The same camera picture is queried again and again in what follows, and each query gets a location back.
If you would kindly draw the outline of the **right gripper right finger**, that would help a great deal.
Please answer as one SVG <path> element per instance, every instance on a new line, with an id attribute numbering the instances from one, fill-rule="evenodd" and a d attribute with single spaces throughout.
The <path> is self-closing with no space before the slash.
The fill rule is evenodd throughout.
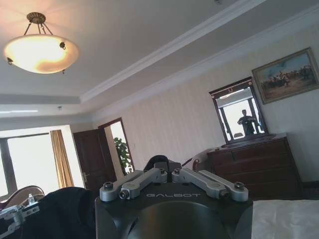
<path id="1" fill-rule="evenodd" d="M 173 183 L 190 183 L 213 199 L 223 199 L 227 196 L 236 202 L 246 202 L 249 199 L 249 191 L 243 183 L 232 183 L 207 170 L 196 172 L 182 168 L 180 163 L 171 163 L 171 179 Z"/>

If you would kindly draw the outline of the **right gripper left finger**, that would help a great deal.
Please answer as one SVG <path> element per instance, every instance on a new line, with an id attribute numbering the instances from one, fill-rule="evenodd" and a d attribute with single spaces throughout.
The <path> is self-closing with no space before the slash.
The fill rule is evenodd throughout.
<path id="1" fill-rule="evenodd" d="M 99 191 L 102 202 L 111 202 L 117 198 L 134 199 L 151 183 L 166 183 L 172 169 L 172 161 L 156 162 L 147 171 L 136 170 L 115 182 L 105 182 Z"/>

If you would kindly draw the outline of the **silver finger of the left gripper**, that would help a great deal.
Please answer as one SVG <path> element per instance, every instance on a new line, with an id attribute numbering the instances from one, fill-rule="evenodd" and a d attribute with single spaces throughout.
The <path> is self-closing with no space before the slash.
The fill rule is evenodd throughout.
<path id="1" fill-rule="evenodd" d="M 0 231 L 14 232 L 19 229 L 26 218 L 40 211 L 39 203 L 34 202 L 27 206 L 14 205 L 0 211 Z"/>

